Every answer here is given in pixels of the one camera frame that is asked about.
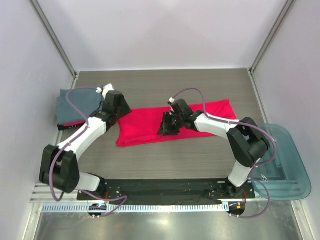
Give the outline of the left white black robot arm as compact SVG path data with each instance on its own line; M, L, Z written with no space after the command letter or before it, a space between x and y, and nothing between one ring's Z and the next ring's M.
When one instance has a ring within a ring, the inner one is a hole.
M120 91L103 90L102 95L102 108L85 118L85 124L76 133L56 146L49 144L44 148L39 181L51 190L57 189L68 194L88 191L97 200L106 195L104 179L80 172L78 161L94 141L132 110Z

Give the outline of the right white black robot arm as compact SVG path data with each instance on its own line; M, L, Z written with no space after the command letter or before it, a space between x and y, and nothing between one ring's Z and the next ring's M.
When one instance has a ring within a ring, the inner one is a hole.
M254 166L270 148L269 141L252 118L232 120L208 114L205 110L193 111L184 99L170 98L170 111L162 115L157 132L162 136L176 136L182 128L208 133L228 140L235 164L225 180L225 191L231 198L240 196Z

